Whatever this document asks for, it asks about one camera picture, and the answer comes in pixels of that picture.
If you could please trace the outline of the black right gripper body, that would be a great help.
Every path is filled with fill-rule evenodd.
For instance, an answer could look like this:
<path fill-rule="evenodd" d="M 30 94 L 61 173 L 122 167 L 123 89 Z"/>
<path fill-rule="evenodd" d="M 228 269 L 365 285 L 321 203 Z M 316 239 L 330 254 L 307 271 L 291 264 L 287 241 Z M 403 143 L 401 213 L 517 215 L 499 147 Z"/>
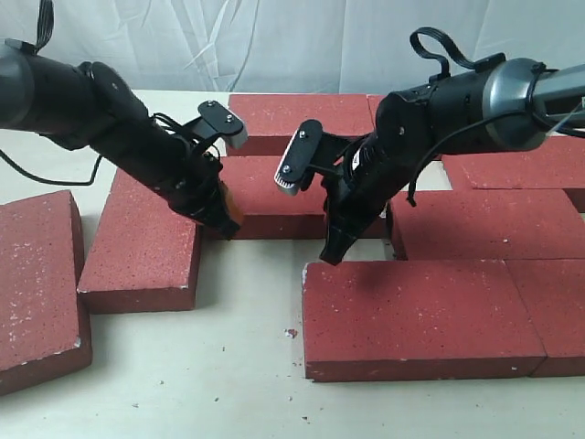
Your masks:
<path fill-rule="evenodd" d="M 404 187 L 416 205 L 417 180 L 430 162 L 430 141 L 367 136 L 348 147 L 336 180 L 324 180 L 327 222 L 335 229 L 367 229 Z"/>

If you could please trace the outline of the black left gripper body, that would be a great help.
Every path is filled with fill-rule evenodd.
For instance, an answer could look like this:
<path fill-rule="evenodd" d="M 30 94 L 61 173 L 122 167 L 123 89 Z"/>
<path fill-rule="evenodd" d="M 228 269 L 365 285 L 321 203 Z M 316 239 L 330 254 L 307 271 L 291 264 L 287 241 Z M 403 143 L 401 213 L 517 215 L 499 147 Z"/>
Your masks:
<path fill-rule="evenodd" d="M 183 137 L 154 123 L 123 123 L 104 135 L 104 156 L 175 213 L 202 224 L 227 222 L 219 161 Z"/>

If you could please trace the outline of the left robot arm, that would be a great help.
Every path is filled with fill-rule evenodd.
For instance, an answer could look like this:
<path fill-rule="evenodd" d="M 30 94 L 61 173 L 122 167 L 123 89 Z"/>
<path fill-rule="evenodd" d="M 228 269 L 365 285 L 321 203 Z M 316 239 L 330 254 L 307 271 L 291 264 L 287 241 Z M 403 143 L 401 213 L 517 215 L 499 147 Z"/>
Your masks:
<path fill-rule="evenodd" d="M 24 41 L 1 43 L 1 126 L 43 136 L 63 149 L 90 147 L 163 199 L 175 213 L 225 239 L 243 221 L 222 164 L 210 153 L 221 139 L 239 148 L 244 122 L 215 100 L 180 124 L 151 113 L 122 77 L 102 62 L 78 67 L 38 55 Z"/>

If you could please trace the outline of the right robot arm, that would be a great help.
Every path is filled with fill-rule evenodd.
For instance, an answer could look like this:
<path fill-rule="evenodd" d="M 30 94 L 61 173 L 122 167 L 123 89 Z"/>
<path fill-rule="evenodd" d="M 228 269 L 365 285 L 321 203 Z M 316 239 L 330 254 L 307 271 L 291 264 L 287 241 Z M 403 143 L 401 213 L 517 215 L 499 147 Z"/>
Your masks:
<path fill-rule="evenodd" d="M 525 152 L 546 133 L 580 136 L 584 68 L 555 70 L 511 59 L 405 91 L 380 103 L 374 129 L 355 140 L 322 132 L 340 160 L 323 180 L 326 238 L 319 258 L 339 264 L 401 190 L 411 206 L 424 167 L 437 155 Z"/>

